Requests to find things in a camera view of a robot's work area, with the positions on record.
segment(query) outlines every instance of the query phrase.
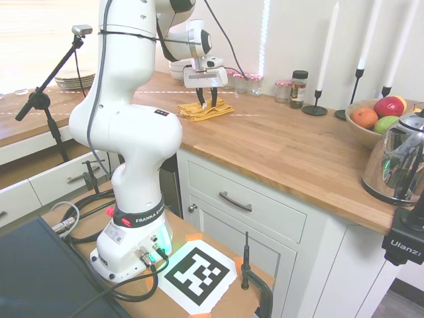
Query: green light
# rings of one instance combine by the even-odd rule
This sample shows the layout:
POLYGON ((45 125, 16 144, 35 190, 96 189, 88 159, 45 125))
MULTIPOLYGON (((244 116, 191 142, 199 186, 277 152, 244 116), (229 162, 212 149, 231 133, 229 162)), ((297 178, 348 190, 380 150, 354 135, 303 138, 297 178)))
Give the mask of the green light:
POLYGON ((162 246, 165 250, 166 254, 171 253, 172 251, 172 244, 171 244, 171 239, 170 236, 168 234, 168 230, 166 229, 166 226, 163 225, 161 228, 161 232, 162 232, 162 242, 164 244, 164 246, 162 246))

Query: electric kettle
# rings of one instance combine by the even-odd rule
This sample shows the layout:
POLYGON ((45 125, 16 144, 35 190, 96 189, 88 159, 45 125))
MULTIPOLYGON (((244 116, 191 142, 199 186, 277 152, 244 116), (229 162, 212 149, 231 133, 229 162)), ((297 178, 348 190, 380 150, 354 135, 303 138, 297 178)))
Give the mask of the electric kettle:
POLYGON ((424 190, 424 111, 405 114, 375 145, 362 186, 398 206, 415 205, 424 190))

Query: wooden bowl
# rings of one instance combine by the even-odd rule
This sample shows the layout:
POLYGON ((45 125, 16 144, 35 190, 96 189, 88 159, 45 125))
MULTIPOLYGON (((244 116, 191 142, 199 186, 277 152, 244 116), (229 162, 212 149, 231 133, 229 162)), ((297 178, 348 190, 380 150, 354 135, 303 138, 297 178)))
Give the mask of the wooden bowl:
MULTIPOLYGON (((359 143, 363 144, 365 147, 371 150, 374 148, 374 146, 382 137, 382 135, 374 131, 369 131, 368 129, 362 128, 361 126, 358 126, 352 121, 352 119, 350 119, 350 116, 352 116, 352 114, 360 108, 367 107, 367 108, 374 109, 374 105, 377 103, 378 100, 379 98, 365 99, 364 101, 358 101, 356 103, 353 103, 352 105, 349 105, 346 108, 347 125, 349 126, 349 129, 352 132, 354 138, 356 139, 356 141, 358 141, 359 143)), ((424 108, 424 103, 422 102, 411 101, 407 99, 406 103, 407 103, 406 111, 413 109, 414 105, 416 108, 420 108, 420 109, 424 108)))

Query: spice jar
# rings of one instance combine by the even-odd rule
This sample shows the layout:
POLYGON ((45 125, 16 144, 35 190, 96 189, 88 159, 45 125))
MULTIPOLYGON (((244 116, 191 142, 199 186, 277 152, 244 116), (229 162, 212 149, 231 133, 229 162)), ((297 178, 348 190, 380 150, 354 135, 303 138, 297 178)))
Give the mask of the spice jar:
POLYGON ((235 81, 235 91, 236 93, 246 93, 247 90, 247 81, 244 79, 241 74, 234 74, 235 81))
POLYGON ((308 72, 306 71, 297 70, 293 72, 290 91, 291 108, 301 109, 303 107, 303 101, 305 100, 307 76, 308 72))
POLYGON ((256 74, 247 75, 249 81, 247 82, 247 92, 252 96, 259 96, 262 91, 262 81, 264 77, 256 74))
POLYGON ((274 100, 277 103, 288 103, 291 90, 292 81, 290 79, 279 79, 276 81, 274 100))
POLYGON ((234 74, 236 74, 234 70, 227 70, 228 83, 226 84, 226 86, 222 87, 222 89, 224 89, 225 91, 229 91, 230 89, 234 88, 235 86, 234 74))

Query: yellow napkin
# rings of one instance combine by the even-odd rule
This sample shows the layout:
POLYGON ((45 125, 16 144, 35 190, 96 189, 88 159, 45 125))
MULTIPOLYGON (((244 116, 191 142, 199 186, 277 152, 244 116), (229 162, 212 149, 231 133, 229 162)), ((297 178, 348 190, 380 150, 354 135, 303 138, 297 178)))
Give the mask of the yellow napkin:
POLYGON ((205 119, 232 113, 233 108, 218 97, 217 105, 212 107, 212 99, 206 101, 206 109, 202 110, 200 102, 178 105, 178 111, 191 121, 204 121, 205 119))

